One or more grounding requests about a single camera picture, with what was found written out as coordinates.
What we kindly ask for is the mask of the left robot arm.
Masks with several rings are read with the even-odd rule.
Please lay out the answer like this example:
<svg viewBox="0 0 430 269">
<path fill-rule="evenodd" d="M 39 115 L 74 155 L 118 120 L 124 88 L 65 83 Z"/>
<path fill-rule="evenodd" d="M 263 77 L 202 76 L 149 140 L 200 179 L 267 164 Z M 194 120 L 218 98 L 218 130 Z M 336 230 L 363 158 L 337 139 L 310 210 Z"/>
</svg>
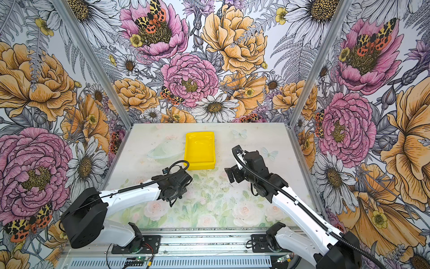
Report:
<svg viewBox="0 0 430 269">
<path fill-rule="evenodd" d="M 187 192 L 192 180 L 186 170 L 179 170 L 123 189 L 85 189 L 60 217 L 62 229 L 73 249 L 101 243 L 137 253 L 144 248 L 144 238 L 137 225 L 117 223 L 109 216 L 145 202 L 162 200 L 172 206 Z"/>
</svg>

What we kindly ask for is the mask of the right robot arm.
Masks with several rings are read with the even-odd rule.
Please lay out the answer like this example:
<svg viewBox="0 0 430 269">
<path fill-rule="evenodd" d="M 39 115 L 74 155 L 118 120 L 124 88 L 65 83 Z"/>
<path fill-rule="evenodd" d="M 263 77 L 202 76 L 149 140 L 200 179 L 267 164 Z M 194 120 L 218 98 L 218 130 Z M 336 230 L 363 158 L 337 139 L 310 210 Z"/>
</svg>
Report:
<svg viewBox="0 0 430 269">
<path fill-rule="evenodd" d="M 300 235 L 276 223 L 266 232 L 270 249 L 291 251 L 317 269 L 361 268 L 361 249 L 355 235 L 332 226 L 305 204 L 282 177 L 269 172 L 258 151 L 236 146 L 232 154 L 236 165 L 225 169 L 229 181 L 249 182 L 253 195 L 281 209 L 304 232 Z"/>
</svg>

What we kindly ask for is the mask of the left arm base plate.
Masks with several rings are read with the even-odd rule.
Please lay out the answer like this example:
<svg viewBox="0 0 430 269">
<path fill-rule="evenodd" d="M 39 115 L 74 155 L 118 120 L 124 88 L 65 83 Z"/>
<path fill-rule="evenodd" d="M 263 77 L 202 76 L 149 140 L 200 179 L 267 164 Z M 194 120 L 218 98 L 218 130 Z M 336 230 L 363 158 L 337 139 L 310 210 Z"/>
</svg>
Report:
<svg viewBox="0 0 430 269">
<path fill-rule="evenodd" d="M 111 252 L 112 254 L 157 254 L 160 241 L 160 235 L 144 235 L 142 238 L 132 240 L 125 247 L 114 245 Z"/>
</svg>

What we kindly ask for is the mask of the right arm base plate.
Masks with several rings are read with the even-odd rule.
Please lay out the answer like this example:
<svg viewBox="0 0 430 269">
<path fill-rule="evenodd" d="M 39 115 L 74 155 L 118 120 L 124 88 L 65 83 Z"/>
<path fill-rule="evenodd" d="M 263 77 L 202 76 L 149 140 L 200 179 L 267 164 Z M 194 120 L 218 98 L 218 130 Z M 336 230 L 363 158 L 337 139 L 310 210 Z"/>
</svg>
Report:
<svg viewBox="0 0 430 269">
<path fill-rule="evenodd" d="M 280 247 L 275 237 L 268 234 L 252 234 L 246 245 L 253 253 L 279 252 Z"/>
</svg>

